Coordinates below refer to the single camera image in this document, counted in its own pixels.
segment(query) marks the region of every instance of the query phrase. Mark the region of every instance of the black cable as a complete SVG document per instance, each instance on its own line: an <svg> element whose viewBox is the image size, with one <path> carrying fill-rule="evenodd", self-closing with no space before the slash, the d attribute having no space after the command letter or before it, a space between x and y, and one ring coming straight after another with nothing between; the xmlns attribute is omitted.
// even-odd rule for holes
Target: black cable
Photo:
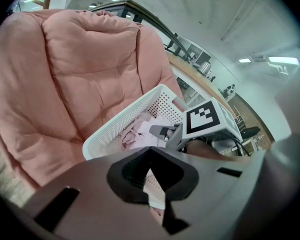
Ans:
<svg viewBox="0 0 300 240"><path fill-rule="evenodd" d="M249 152L246 150L246 148L244 147L244 145L242 145L242 143L240 141L237 141L238 144L242 147L242 149L244 150L244 152L246 152L246 154L250 157Z"/></svg>
<svg viewBox="0 0 300 240"><path fill-rule="evenodd" d="M225 133L225 132L219 132L219 134L223 135L223 136L226 137L226 138L229 138L229 139L233 140L236 146L237 146L237 144L239 144L239 145L242 147L242 149L244 150L244 152L245 152L248 156L250 156L249 152L246 150L246 148L244 147L244 145L242 145L242 143L241 143L240 141L238 141L236 138L234 138L234 137L231 136L231 135L228 135L228 134Z"/></svg>
<svg viewBox="0 0 300 240"><path fill-rule="evenodd" d="M241 150L239 148L239 145L238 145L237 141L234 141L234 144L236 146L236 152L238 154L238 157L242 157Z"/></svg>
<svg viewBox="0 0 300 240"><path fill-rule="evenodd" d="M19 5L19 10L20 10L20 13L21 13L20 0L18 0L18 5Z"/></svg>

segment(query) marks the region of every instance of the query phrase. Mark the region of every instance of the pink cushion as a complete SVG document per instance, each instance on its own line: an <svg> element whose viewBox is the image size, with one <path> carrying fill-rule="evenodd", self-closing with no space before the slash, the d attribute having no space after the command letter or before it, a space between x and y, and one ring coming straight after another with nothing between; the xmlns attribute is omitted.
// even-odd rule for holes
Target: pink cushion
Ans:
<svg viewBox="0 0 300 240"><path fill-rule="evenodd" d="M151 28L90 11L45 10L0 27L0 149L31 186L84 161L82 145L157 86L180 98Z"/></svg>

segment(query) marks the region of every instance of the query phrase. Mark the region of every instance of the tufted cushion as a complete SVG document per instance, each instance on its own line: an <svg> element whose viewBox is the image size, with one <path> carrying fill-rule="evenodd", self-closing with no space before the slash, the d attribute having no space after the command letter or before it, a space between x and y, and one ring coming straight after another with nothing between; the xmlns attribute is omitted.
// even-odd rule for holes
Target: tufted cushion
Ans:
<svg viewBox="0 0 300 240"><path fill-rule="evenodd" d="M84 161L85 139L158 84L182 97L148 27L104 12L13 14L0 27L0 150L42 186Z"/></svg>

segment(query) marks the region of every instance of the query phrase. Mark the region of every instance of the ceiling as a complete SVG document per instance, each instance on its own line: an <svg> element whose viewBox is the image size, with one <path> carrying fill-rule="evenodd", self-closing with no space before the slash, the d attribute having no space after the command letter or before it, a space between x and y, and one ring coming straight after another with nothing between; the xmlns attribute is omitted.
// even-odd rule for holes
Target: ceiling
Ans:
<svg viewBox="0 0 300 240"><path fill-rule="evenodd" d="M210 51L227 68L284 80L267 63L240 64L253 55L293 54L300 60L300 30L280 0L134 0L173 32ZM69 9L87 9L110 0L72 0Z"/></svg>

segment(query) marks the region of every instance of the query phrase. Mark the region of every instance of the white wall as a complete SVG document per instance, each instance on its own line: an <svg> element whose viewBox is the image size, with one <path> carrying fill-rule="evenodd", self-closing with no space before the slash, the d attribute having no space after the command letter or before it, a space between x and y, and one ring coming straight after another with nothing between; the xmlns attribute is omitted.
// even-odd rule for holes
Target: white wall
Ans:
<svg viewBox="0 0 300 240"><path fill-rule="evenodd" d="M204 48L208 54L211 54L213 57L216 57L220 64L217 67L218 71L221 71L220 65L224 65L226 76L230 73L237 78L239 83L244 77L240 69L227 57L227 50L225 49L224 44L221 42L220 38L214 36L208 31L203 30L202 26L195 24L193 21L190 21L186 16L180 15L175 17L169 14L166 14L165 11L157 12L156 16L174 33L178 33L189 40L194 41L199 46Z"/></svg>
<svg viewBox="0 0 300 240"><path fill-rule="evenodd" d="M150 28L153 28L153 30L155 31L155 32L157 32L157 34L160 36L160 38L161 38L161 40L162 40L162 43L164 44L164 45L168 45L169 43L170 43L170 41L171 41L171 39L167 36L167 35L165 35L163 32L161 32L159 29L157 29L156 27L154 27L153 25L151 25L149 22L147 22L146 20L143 20L142 21L142 25L144 25L144 26L148 26L148 27L150 27Z"/></svg>
<svg viewBox="0 0 300 240"><path fill-rule="evenodd" d="M275 100L280 89L276 82L251 76L236 88L236 92L259 115L276 141L291 134L287 119Z"/></svg>
<svg viewBox="0 0 300 240"><path fill-rule="evenodd" d="M209 60L211 63L211 75L210 78L215 76L212 84L217 88L224 90L226 87L235 84L239 86L241 83L238 79L216 58L211 57Z"/></svg>
<svg viewBox="0 0 300 240"><path fill-rule="evenodd" d="M287 118L291 132L300 134L300 68L275 100Z"/></svg>

